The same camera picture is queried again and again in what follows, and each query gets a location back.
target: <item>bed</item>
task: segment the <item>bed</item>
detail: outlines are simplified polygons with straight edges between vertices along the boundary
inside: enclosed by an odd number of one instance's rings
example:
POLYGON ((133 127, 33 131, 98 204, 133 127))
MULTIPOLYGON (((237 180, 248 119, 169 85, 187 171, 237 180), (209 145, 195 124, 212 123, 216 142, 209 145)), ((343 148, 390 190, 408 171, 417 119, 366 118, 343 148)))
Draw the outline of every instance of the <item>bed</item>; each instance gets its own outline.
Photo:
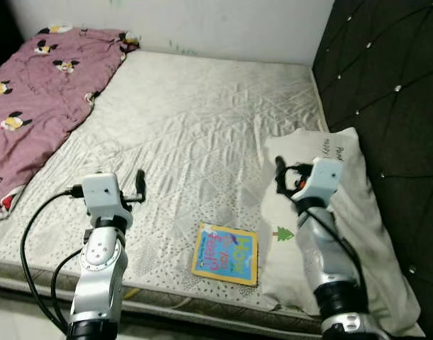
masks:
MULTIPOLYGON (((269 312, 261 286, 202 279, 189 270, 199 221, 255 230, 263 141, 298 126, 325 128, 308 67, 129 53, 85 123, 0 221, 0 286, 26 289, 19 235, 38 202, 96 171, 116 172, 124 193, 134 193, 142 168, 147 201, 133 210, 125 272, 127 292, 140 291, 126 309, 270 336, 318 333, 317 320, 300 310, 269 312)), ((39 217, 27 244, 39 286, 48 287, 56 265, 79 248, 86 219, 83 202, 67 199, 39 217)), ((70 299, 79 266, 71 261, 62 272, 59 295, 70 299)))
MULTIPOLYGON (((40 202, 96 171, 116 172, 123 191, 133 193, 142 168, 148 199, 134 207, 135 224, 127 233, 125 310, 283 339, 319 334, 319 321, 299 309, 272 309, 262 282, 249 288, 197 278, 189 267, 199 221, 256 230, 268 136, 299 127, 327 130, 327 123, 331 131, 353 125, 400 265, 420 301, 420 325, 433 336, 433 59, 427 62, 433 51, 410 48, 432 38, 432 1, 338 0, 313 67, 318 90, 304 66, 131 52, 85 123, 0 221, 0 287, 27 291, 18 243, 40 202), (401 26, 409 22, 407 30, 401 26), (416 28, 429 34, 415 34, 416 28), (403 48, 392 49, 398 38, 403 48), (410 52, 416 50, 422 55, 410 52), (397 60, 423 70, 407 78, 397 60), (412 92, 410 79, 426 90, 412 92), (391 103, 412 110, 402 110, 405 119, 398 120, 391 103), (390 131, 385 139, 383 131, 390 131), (417 237, 419 224, 425 232, 417 237)), ((66 199, 38 219, 27 247, 39 287, 48 289, 56 265, 79 248, 87 223, 83 203, 66 199)), ((61 298, 72 298, 78 272, 76 261, 65 266, 61 298)))

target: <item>floor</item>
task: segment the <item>floor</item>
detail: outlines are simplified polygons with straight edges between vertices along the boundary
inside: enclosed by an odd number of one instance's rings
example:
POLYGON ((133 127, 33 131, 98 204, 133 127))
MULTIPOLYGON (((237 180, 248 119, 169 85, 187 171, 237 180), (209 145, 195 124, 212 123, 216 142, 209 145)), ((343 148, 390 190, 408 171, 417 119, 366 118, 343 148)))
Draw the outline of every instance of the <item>floor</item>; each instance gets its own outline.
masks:
MULTIPOLYGON (((159 329, 122 325, 117 340, 210 340, 159 329)), ((0 340, 64 340, 54 324, 30 303, 0 298, 0 340)))

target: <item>white pillow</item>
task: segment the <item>white pillow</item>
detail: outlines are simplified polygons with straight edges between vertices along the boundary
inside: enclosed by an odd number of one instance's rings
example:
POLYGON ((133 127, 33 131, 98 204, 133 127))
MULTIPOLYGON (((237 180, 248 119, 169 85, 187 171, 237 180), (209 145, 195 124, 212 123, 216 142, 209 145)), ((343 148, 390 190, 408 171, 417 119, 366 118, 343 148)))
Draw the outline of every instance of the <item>white pillow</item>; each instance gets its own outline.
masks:
POLYGON ((312 163, 315 157, 342 160, 344 171, 338 191, 332 196, 339 232, 356 249, 363 266, 369 295, 369 310, 384 330, 396 336, 424 335, 416 321, 420 306, 400 271, 390 237, 382 224, 375 195, 366 175, 366 164, 354 128, 332 134, 298 129, 284 137, 266 141, 263 174, 269 174, 261 212, 270 227, 269 250, 263 265, 262 291, 271 306, 300 307, 309 315, 319 309, 308 286, 301 252, 293 234, 298 216, 293 204, 276 193, 274 159, 282 156, 287 165, 312 163))

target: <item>children's book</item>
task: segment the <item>children's book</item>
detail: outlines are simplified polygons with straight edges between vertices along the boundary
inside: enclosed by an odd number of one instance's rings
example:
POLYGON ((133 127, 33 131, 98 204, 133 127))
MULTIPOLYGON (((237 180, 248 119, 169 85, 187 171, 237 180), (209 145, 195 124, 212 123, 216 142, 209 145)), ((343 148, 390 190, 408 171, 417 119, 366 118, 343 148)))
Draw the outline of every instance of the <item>children's book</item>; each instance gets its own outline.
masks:
POLYGON ((194 275, 257 284, 257 234, 201 222, 194 249, 194 275))

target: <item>black tufted headboard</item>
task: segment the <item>black tufted headboard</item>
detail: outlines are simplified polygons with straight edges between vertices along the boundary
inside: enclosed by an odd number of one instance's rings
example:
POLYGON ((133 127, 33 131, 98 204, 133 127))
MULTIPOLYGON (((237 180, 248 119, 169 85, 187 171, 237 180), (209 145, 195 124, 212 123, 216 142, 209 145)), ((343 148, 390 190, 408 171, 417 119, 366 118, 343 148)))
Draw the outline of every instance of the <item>black tufted headboard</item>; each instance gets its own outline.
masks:
POLYGON ((336 0, 313 70, 330 130, 358 131, 433 339, 433 1, 336 0))

